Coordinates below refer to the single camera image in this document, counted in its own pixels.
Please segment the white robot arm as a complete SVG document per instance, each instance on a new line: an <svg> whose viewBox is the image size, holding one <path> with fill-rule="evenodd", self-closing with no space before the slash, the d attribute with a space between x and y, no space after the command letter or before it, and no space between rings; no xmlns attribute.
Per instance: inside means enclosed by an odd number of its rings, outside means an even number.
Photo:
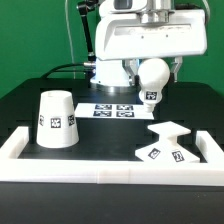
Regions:
<svg viewBox="0 0 224 224"><path fill-rule="evenodd" d="M140 60L179 59L207 49L202 9L176 9L174 0L105 0L99 14L91 84L104 91L131 89Z"/></svg>

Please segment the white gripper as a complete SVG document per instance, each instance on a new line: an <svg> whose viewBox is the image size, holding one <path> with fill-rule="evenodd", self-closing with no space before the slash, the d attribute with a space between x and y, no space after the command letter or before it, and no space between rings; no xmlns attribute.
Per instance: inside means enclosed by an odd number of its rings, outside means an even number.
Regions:
<svg viewBox="0 0 224 224"><path fill-rule="evenodd" d="M204 18L203 10L177 10L168 23L154 25L142 24L135 13L107 15L97 26L96 56L100 60L124 60L130 86L135 85L136 59L175 57L171 73L177 81L182 56L200 55L207 49Z"/></svg>

